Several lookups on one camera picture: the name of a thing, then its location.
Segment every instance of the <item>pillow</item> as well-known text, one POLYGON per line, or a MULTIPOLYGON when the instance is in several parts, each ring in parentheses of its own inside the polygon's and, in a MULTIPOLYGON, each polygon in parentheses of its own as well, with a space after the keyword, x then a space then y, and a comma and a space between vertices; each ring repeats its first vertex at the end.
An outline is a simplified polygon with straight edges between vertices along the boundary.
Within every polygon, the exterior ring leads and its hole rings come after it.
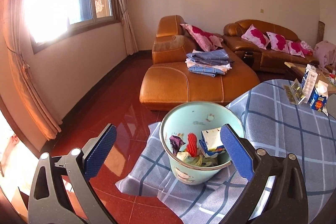
POLYGON ((301 41, 300 46, 304 55, 313 55, 313 48, 309 46, 305 41, 301 41))
POLYGON ((205 52, 214 51, 218 47, 222 47, 222 38, 219 38, 212 33, 204 32, 200 28, 190 24, 181 24, 181 26, 189 32, 189 34, 196 40, 197 44, 205 52))
POLYGON ((266 35, 260 32, 257 28, 250 26, 250 28, 241 36, 242 39, 246 39, 249 42, 257 45, 258 48, 266 49, 267 45, 269 44, 269 39, 266 35))
POLYGON ((286 40, 288 48, 289 48, 289 53, 291 55, 299 55, 301 57, 305 57, 305 55, 303 54, 302 50, 301 50, 301 45, 299 42, 293 42, 290 40, 286 40))
POLYGON ((271 42, 272 49, 278 52, 285 52, 289 54, 288 45, 285 37, 280 34, 266 32, 271 42))

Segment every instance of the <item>baseboard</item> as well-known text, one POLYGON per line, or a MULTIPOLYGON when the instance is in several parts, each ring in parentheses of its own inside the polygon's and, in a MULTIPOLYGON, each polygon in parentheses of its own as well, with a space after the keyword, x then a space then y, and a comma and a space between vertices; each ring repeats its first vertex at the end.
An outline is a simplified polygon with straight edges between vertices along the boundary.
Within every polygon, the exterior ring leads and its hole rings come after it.
POLYGON ((137 57, 137 59, 148 59, 152 57, 151 50, 139 51, 133 55, 128 55, 124 60, 122 60, 118 65, 116 65, 112 70, 110 70, 102 79, 98 81, 79 101, 78 103, 68 112, 67 115, 63 118, 63 123, 60 125, 62 132, 58 133, 56 138, 46 143, 41 148, 41 153, 48 152, 51 153, 57 141, 62 137, 62 133, 69 127, 73 118, 77 115, 78 112, 84 107, 84 105, 93 97, 93 95, 106 83, 107 80, 115 76, 120 69, 122 69, 125 64, 130 62, 132 59, 137 57))

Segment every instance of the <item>window sill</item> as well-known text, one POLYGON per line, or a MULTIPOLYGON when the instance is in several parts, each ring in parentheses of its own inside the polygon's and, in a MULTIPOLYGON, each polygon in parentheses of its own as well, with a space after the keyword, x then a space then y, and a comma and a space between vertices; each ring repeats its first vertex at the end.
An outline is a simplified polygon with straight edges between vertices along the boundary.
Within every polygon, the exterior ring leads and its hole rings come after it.
POLYGON ((70 29, 67 32, 63 33, 62 35, 60 35, 58 38, 51 40, 51 41, 47 41, 44 43, 36 43, 33 39, 33 37, 30 38, 31 40, 31 47, 33 48, 33 53, 36 54, 38 52, 40 52, 41 50, 49 47, 50 45, 59 42, 61 40, 64 40, 68 37, 72 37, 74 35, 80 34, 82 32, 87 32, 96 28, 100 28, 103 26, 107 26, 107 25, 111 25, 111 24, 115 24, 115 23, 120 23, 120 20, 116 20, 116 19, 112 19, 112 20, 107 20, 107 21, 100 21, 100 22, 96 22, 90 25, 86 25, 86 26, 81 26, 78 28, 74 28, 74 29, 70 29))

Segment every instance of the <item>stack of folded cloth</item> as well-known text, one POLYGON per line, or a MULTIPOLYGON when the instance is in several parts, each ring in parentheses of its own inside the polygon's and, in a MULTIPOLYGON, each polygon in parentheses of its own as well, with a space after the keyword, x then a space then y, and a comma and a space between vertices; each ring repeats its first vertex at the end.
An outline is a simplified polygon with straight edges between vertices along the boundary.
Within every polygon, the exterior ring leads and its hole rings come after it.
POLYGON ((225 75, 231 69, 232 61, 223 49, 211 52, 193 50, 186 56, 187 67, 193 73, 215 77, 217 74, 225 75))

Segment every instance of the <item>light green bucket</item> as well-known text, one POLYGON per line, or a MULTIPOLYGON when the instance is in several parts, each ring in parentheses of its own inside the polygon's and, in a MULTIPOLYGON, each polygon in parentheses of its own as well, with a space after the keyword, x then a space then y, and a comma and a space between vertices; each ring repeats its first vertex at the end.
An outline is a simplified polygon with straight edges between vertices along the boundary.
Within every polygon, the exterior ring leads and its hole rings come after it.
POLYGON ((219 170, 231 164, 228 153, 218 155, 218 166, 200 167, 184 163, 172 153, 169 137, 179 136, 186 144, 180 151, 183 151, 188 144, 188 134, 194 133, 197 136, 197 146, 202 138, 201 131, 222 127, 228 123, 237 135, 245 137, 244 127, 241 121, 229 109, 211 102, 189 102, 179 105, 169 111, 163 118, 160 126, 160 140, 162 146, 169 156, 170 166, 174 176, 185 184, 197 185, 209 180, 219 170))

